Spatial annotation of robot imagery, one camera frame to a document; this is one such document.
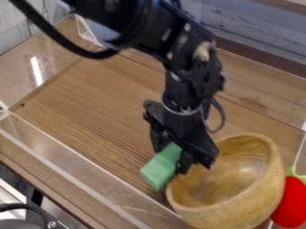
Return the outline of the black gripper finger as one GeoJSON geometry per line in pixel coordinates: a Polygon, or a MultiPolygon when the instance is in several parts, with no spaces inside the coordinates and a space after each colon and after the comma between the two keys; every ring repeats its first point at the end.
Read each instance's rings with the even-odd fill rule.
{"type": "Polygon", "coordinates": [[[152,149],[160,152],[164,147],[172,142],[168,130],[156,121],[149,121],[149,136],[152,142],[152,149]]]}
{"type": "Polygon", "coordinates": [[[175,147],[177,160],[175,162],[175,173],[187,174],[193,165],[201,165],[205,169],[211,168],[217,156],[217,148],[215,146],[199,148],[175,147]]]}

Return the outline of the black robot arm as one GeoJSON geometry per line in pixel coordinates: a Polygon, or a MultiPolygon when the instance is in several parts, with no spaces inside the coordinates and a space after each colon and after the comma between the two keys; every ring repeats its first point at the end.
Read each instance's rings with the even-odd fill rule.
{"type": "Polygon", "coordinates": [[[211,167],[219,150],[208,127],[215,95],[225,77],[213,36],[201,21],[165,0],[58,0],[85,18],[97,41],[112,50],[133,48],[164,67],[161,99],[143,102],[156,151],[173,142],[181,150],[175,171],[211,167]]]}

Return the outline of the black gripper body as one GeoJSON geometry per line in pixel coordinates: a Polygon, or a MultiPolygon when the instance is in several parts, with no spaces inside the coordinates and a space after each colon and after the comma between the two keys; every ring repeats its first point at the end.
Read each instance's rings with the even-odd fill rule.
{"type": "Polygon", "coordinates": [[[147,123],[156,121],[164,126],[169,133],[171,143],[181,148],[216,147],[209,135],[219,128],[212,130],[207,125],[209,108],[213,105],[212,95],[200,97],[195,93],[171,92],[165,89],[160,101],[143,102],[143,118],[147,123]]]}

